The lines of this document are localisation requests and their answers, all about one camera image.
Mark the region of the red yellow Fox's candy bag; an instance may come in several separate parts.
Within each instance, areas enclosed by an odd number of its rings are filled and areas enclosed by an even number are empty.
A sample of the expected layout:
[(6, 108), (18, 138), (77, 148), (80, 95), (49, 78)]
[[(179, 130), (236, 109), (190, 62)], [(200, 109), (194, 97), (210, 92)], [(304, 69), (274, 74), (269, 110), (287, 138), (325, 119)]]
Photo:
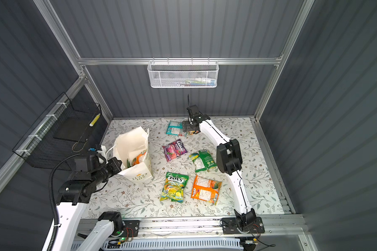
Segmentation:
[(188, 131), (185, 133), (186, 136), (192, 136), (192, 135), (195, 135), (195, 134), (199, 134), (200, 131), (198, 130), (195, 130), (195, 131)]

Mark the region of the white illustrated paper bag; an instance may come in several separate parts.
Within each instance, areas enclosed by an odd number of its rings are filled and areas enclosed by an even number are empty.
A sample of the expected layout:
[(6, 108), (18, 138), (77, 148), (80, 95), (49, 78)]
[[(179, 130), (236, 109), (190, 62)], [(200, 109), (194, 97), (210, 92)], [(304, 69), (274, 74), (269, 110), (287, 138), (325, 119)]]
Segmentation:
[(134, 184), (152, 180), (149, 153), (149, 130), (135, 128), (119, 135), (113, 147), (113, 157), (122, 161), (122, 171), (118, 174)]

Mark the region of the small orange candy bag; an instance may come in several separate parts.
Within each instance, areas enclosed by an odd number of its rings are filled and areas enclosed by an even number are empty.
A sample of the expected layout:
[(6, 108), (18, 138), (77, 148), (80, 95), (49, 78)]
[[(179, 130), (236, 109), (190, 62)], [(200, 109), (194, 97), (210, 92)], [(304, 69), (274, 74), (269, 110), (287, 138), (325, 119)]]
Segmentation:
[(135, 166), (143, 162), (147, 154), (147, 150), (142, 151), (139, 153), (133, 160), (131, 161), (131, 165)]

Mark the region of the green candy bag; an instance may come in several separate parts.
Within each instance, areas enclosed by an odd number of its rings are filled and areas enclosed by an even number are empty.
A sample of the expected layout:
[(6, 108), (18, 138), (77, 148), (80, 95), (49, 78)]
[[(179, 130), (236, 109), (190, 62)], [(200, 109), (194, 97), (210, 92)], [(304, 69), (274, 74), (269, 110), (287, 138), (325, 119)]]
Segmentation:
[(189, 155), (189, 159), (195, 166), (195, 172), (202, 172), (217, 167), (216, 162), (208, 150), (199, 150)]

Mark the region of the large orange candy bag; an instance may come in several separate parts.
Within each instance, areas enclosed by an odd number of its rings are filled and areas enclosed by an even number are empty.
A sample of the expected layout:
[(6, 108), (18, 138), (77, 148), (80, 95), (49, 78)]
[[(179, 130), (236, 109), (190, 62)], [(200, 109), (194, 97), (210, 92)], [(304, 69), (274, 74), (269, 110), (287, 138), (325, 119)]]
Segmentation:
[(221, 187), (222, 182), (196, 175), (192, 187), (191, 198), (216, 205)]

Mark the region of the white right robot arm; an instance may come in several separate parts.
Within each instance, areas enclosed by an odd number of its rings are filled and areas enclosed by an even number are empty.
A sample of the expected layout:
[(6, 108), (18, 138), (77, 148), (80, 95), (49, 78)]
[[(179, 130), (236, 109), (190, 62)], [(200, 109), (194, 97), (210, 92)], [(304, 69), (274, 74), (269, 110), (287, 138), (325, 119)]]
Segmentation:
[(242, 175), (243, 158), (240, 144), (236, 139), (224, 135), (210, 119), (200, 116), (200, 121), (194, 119), (183, 121), (183, 130), (199, 131), (205, 134), (216, 146), (216, 163), (221, 173), (225, 174), (230, 189), (234, 194), (234, 212), (236, 226), (240, 231), (249, 231), (256, 222), (256, 212), (251, 205)]

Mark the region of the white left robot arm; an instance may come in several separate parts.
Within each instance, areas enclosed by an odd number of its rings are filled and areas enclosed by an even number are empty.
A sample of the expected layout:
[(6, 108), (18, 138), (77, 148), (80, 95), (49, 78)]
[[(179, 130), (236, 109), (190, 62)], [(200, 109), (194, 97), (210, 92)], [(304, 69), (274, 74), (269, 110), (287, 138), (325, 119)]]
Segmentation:
[[(44, 251), (69, 251), (71, 249), (82, 214), (91, 196), (99, 191), (97, 185), (107, 184), (111, 177), (122, 171), (123, 165), (122, 161), (117, 158), (107, 160), (96, 152), (87, 155), (74, 154), (66, 159), (74, 159), (81, 171), (72, 173), (59, 188), (58, 193), (54, 193), (53, 177), (59, 165), (56, 165), (49, 175), (49, 201), (53, 221), (43, 245)], [(119, 212), (104, 212), (78, 249), (98, 251), (107, 238), (120, 238), (124, 228), (125, 225)]]

